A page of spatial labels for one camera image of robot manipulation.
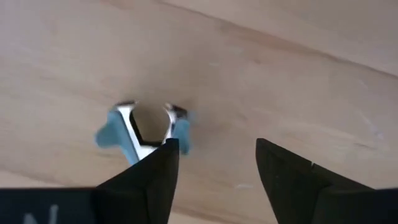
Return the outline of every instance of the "wood grain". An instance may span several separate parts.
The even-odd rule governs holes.
[[[398,75],[395,1],[162,1]]]
[[[93,135],[113,104],[138,99],[196,113],[176,223],[276,223],[256,138],[371,187],[398,185],[392,75],[144,0],[4,0],[0,40],[1,172],[101,183],[127,162]]]

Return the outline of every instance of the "metal jaw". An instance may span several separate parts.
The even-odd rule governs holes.
[[[169,116],[166,134],[161,141],[149,142],[143,140],[132,113],[137,104],[137,101],[130,101],[116,105],[108,113],[107,123],[96,134],[99,147],[121,146],[122,152],[131,165],[154,152],[165,143],[166,139],[172,138],[175,123],[179,119],[187,119],[188,116],[187,110],[166,103],[164,110]]]

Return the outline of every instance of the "staple remover jaw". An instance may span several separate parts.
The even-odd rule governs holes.
[[[99,147],[120,146],[130,165],[134,165],[158,147],[168,138],[178,138],[180,149],[187,152],[189,147],[188,111],[166,103],[164,110],[169,116],[169,126],[161,141],[145,141],[134,119],[133,110],[137,101],[119,103],[108,113],[106,124],[96,133],[95,140]]]

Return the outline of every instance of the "wooden surface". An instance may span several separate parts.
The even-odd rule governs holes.
[[[398,75],[396,1],[162,1]]]
[[[165,101],[196,113],[171,223],[276,223],[256,138],[398,185],[395,76],[160,2],[1,1],[1,186],[96,185],[124,170],[93,135],[126,99],[145,102],[149,127]]]

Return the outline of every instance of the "black object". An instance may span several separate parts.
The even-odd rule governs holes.
[[[398,223],[398,189],[371,189],[265,139],[256,159],[279,224]]]
[[[178,174],[178,140],[95,188],[1,189],[0,223],[166,224]]]

